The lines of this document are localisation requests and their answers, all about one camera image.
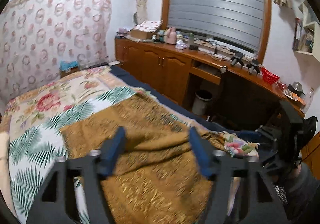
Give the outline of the white wall shelf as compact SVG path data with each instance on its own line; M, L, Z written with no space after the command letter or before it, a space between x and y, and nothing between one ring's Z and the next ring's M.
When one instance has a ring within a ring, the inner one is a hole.
M319 61L319 20L305 0L298 9L302 18L296 18L293 51Z

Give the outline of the cardboard box with floral cloth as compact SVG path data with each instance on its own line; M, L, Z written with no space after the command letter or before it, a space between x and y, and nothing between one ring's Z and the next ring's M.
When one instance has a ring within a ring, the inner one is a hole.
M151 39L159 31L161 24L161 20L145 20L130 31L130 36L139 40Z

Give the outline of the pink circle patterned curtain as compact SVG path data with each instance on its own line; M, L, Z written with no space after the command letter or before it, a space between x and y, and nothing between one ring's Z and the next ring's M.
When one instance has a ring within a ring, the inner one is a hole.
M56 80L61 62L108 61L111 0L12 0L1 12L1 104Z

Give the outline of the gold brown patterned garment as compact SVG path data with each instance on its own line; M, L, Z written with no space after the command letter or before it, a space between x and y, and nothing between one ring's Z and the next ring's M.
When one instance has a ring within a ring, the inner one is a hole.
M212 187L191 150L189 128L152 98L135 94L61 129L72 158L98 149L123 126L125 150L101 182L116 223L195 223Z

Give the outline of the white waste bin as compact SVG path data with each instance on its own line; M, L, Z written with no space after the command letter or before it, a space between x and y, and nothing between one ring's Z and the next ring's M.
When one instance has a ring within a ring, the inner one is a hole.
M195 93L195 100L192 107L192 112L196 115L204 115L208 103L212 100L213 95L207 90L199 90Z

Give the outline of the grey window blind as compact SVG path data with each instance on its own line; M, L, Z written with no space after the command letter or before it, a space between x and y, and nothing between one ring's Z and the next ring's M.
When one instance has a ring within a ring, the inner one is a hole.
M264 0L169 0L168 25L258 50Z

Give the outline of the wooden sideboard cabinet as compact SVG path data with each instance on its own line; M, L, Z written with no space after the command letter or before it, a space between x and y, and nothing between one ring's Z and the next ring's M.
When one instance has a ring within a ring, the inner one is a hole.
M304 115L279 87L267 84L259 74L249 74L245 67L231 67L207 53L176 50L168 44L114 41L122 69L186 109L191 108L196 90L208 82L217 87L210 115L232 111L240 116L265 116L275 112L280 101Z

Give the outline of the blue item on box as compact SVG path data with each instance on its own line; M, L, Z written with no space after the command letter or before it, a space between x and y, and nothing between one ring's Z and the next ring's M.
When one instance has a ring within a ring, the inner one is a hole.
M60 71L60 77L63 78L69 74L79 72L80 68L77 61L70 61L70 62L61 61L59 71Z

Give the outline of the pink kettle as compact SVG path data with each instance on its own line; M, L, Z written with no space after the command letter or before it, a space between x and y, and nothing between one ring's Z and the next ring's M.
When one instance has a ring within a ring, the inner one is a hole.
M165 42L167 44L175 45L176 44L176 38L177 38L176 28L175 27L168 28L167 29L167 33L166 33Z

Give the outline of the red plastic basket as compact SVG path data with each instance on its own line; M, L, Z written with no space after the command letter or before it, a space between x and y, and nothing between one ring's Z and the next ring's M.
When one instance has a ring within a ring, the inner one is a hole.
M261 72L262 72L263 81L266 82L267 84L273 85L280 79L279 76L273 74L272 72L268 71L264 67L261 68Z

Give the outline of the floral leaf bed cover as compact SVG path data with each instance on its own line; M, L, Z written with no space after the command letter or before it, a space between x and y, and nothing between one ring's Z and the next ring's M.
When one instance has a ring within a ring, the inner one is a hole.
M1 130L6 134L2 150L8 156L4 176L9 178L10 187L3 194L13 200L12 207L21 223L26 223L35 196L56 159L72 158L61 129L138 93L165 107L174 120L188 128L197 127L217 149L231 156L258 156L257 143L194 116L120 68L76 73L23 94L7 106Z

